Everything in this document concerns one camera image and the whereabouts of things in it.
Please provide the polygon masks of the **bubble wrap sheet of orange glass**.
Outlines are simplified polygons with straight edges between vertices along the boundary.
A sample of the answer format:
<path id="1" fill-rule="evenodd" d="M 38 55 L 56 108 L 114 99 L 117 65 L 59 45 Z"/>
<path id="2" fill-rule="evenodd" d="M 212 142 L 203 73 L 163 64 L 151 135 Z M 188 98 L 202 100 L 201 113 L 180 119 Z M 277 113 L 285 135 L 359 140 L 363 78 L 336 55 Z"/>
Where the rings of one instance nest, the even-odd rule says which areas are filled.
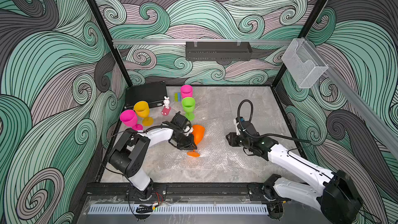
<path id="1" fill-rule="evenodd" d="M 232 119 L 216 118 L 196 121 L 195 124 L 205 128 L 204 137 L 198 144 L 199 157 L 184 156 L 190 169 L 216 170 L 223 172 L 264 171 L 268 162 L 264 159 L 248 156 L 242 147 L 229 145 L 226 135 L 235 132 Z"/>

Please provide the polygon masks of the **green glass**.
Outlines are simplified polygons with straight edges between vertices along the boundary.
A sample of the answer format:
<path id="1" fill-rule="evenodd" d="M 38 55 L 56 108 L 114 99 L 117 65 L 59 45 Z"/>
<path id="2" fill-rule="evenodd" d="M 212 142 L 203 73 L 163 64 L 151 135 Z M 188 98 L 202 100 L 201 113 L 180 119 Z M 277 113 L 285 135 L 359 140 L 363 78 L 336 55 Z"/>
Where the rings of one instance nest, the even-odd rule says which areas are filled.
<path id="1" fill-rule="evenodd" d="M 182 99 L 181 103 L 182 103 L 183 110 L 185 112 L 185 117 L 189 121 L 193 121 L 195 118 L 195 115 L 193 113 L 195 110 L 195 104 L 196 104 L 195 99 L 192 97 L 185 97 Z"/>

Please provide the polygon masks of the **yellow wine glass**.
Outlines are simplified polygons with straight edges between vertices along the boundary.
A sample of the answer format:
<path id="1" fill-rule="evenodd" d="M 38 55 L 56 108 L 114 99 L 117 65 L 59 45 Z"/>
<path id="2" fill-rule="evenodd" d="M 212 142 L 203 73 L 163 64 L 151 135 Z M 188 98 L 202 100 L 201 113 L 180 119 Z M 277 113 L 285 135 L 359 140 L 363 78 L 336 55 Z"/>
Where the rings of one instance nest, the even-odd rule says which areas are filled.
<path id="1" fill-rule="evenodd" d="M 153 125 L 153 118 L 150 117 L 150 108 L 149 104 L 146 101 L 139 101 L 134 105 L 134 111 L 137 116 L 143 119 L 142 125 L 145 127 L 149 127 Z"/>

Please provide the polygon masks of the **pink wine glass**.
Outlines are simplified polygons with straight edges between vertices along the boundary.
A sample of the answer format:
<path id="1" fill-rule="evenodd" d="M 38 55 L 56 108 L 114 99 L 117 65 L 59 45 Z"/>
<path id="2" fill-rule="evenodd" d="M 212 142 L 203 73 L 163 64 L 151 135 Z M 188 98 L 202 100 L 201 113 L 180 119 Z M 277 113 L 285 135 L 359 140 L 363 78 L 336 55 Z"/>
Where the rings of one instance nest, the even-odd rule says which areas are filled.
<path id="1" fill-rule="evenodd" d="M 181 98 L 193 97 L 193 87 L 191 85 L 184 85 L 180 88 Z"/>

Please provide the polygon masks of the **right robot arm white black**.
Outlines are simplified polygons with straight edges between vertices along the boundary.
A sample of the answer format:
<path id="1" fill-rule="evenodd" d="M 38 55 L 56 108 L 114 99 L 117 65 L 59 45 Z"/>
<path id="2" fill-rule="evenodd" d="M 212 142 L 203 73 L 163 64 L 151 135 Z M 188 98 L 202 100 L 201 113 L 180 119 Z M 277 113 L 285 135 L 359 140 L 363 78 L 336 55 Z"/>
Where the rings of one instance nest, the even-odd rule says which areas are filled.
<path id="1" fill-rule="evenodd" d="M 317 166 L 288 150 L 270 137 L 251 138 L 231 132 L 226 139 L 232 147 L 242 147 L 249 156 L 257 156 L 279 165 L 302 180 L 296 183 L 280 175 L 271 175 L 262 191 L 268 202 L 281 204 L 294 200 L 320 212 L 334 224 L 355 221 L 363 201 L 350 176 Z"/>

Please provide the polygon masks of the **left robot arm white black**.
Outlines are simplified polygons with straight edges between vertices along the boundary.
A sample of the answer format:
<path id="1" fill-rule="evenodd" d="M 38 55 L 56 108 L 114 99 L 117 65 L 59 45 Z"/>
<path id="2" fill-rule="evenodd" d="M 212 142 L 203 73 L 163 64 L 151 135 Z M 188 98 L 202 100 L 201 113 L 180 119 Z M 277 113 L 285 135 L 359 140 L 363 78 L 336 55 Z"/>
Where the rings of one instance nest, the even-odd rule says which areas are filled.
<path id="1" fill-rule="evenodd" d="M 153 180 L 142 169 L 147 151 L 163 142 L 178 150 L 197 150 L 191 126 L 180 129 L 163 123 L 145 131 L 124 130 L 107 157 L 107 163 L 122 173 L 142 200 L 149 199 L 153 191 Z"/>

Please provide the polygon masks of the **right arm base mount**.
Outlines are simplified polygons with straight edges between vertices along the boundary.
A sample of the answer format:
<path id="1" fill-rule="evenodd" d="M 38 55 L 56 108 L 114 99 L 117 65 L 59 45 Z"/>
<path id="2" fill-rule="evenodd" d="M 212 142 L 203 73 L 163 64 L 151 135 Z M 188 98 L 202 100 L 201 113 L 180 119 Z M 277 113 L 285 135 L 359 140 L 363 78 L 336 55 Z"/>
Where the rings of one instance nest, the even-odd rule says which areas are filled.
<path id="1" fill-rule="evenodd" d="M 276 203 L 291 201 L 291 199 L 280 197 L 270 185 L 264 183 L 249 183 L 247 188 L 251 201 Z"/>

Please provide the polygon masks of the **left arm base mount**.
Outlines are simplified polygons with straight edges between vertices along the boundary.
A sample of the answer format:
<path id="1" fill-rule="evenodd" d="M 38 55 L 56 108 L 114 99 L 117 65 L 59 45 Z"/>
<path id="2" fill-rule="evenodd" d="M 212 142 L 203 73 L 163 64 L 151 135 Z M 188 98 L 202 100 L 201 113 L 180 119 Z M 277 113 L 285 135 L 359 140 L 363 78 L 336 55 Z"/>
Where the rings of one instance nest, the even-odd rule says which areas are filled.
<path id="1" fill-rule="evenodd" d="M 130 202 L 155 201 L 162 203 L 167 193 L 167 185 L 164 183 L 151 182 L 143 191 L 134 186 L 128 189 L 126 199 Z"/>

